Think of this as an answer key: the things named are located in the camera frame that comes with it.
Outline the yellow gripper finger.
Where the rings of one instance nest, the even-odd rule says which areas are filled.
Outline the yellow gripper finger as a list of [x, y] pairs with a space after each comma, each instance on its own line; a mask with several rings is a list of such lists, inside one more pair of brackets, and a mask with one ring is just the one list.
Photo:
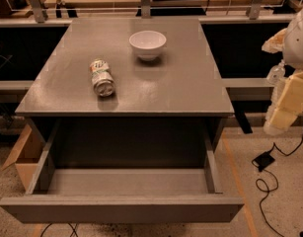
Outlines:
[[283, 51], [285, 35], [286, 29], [282, 29], [277, 32], [274, 36], [265, 41], [262, 46], [262, 51], [268, 53], [277, 53]]
[[279, 135], [291, 127], [303, 113], [303, 70], [282, 78], [274, 87], [271, 105], [265, 116], [264, 131]]

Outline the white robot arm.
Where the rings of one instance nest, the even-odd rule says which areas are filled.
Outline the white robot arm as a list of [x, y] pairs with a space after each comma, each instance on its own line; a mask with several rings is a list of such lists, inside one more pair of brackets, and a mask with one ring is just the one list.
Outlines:
[[303, 8], [288, 27], [268, 39], [262, 50], [282, 52], [282, 60], [269, 71], [266, 80], [274, 86], [264, 131], [278, 135], [288, 130], [303, 113]]

